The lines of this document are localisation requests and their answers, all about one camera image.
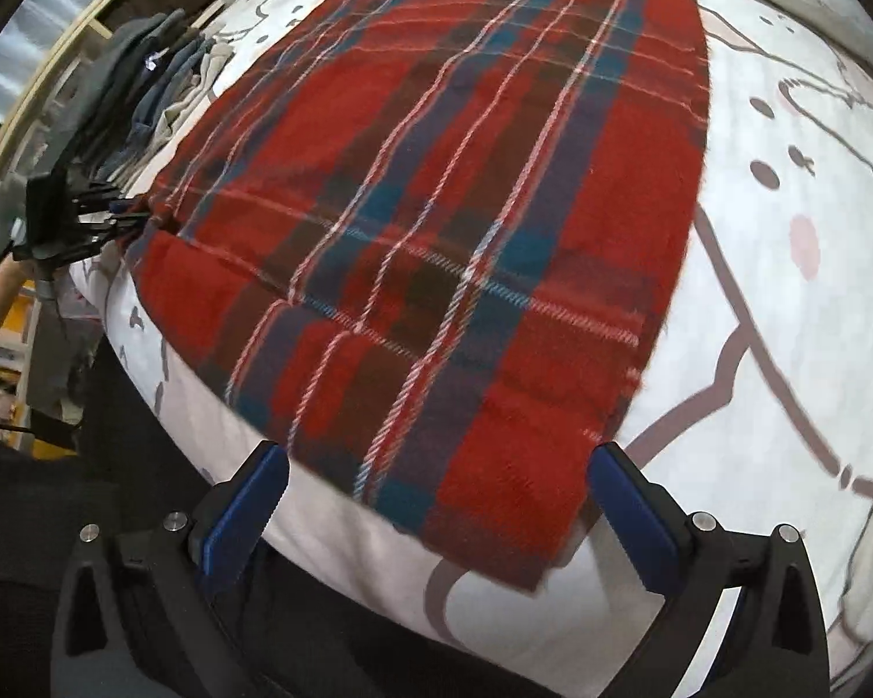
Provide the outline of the red plaid blanket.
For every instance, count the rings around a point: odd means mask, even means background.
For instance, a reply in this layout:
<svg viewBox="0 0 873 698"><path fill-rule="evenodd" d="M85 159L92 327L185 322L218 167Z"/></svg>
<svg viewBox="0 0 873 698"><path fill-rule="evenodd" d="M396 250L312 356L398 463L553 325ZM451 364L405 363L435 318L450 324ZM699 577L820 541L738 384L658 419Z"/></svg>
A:
<svg viewBox="0 0 873 698"><path fill-rule="evenodd" d="M326 0L182 140L127 266L227 407L530 591L669 309L708 88L697 0Z"/></svg>

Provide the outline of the dark grey folded garment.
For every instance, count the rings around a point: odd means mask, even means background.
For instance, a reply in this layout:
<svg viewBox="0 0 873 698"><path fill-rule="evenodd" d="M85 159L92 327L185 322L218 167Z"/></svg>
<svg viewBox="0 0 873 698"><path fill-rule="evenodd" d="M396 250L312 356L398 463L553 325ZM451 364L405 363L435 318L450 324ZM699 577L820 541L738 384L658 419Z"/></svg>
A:
<svg viewBox="0 0 873 698"><path fill-rule="evenodd" d="M75 166L95 172L126 140L133 112L157 80L157 62L187 29L186 11L127 20L111 35L48 136L39 175L59 178Z"/></svg>

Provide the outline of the cream folded garment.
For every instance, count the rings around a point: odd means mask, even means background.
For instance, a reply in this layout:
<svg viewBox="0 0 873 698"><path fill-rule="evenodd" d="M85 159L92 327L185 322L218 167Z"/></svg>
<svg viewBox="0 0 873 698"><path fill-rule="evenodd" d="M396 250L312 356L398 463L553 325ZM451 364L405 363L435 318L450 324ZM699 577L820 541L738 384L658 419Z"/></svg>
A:
<svg viewBox="0 0 873 698"><path fill-rule="evenodd" d="M155 155L160 148L165 147L178 132L179 126L189 118L190 112L200 104L204 96L208 95L214 85L215 79L222 73L225 65L233 57L233 46L228 42L219 41L201 57L198 65L192 69L189 79L179 87L175 99L169 99L165 104L151 142L149 142L149 155Z"/></svg>

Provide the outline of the wooden bedside shelf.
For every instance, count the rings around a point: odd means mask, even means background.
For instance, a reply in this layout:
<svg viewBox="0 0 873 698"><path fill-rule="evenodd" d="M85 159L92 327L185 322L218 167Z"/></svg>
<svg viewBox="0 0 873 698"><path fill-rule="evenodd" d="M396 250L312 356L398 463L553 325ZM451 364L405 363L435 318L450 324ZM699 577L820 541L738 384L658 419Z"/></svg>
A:
<svg viewBox="0 0 873 698"><path fill-rule="evenodd" d="M103 40L110 35L110 30L100 24L100 15L117 1L93 0L88 5L73 21L72 26L67 27L59 36L55 46L51 47L47 57L23 88L20 98L13 103L9 115L0 123L0 186L20 139L28 133L34 120L39 118L45 102L48 101L48 93L53 90L58 77L78 57L86 41L91 38Z"/></svg>

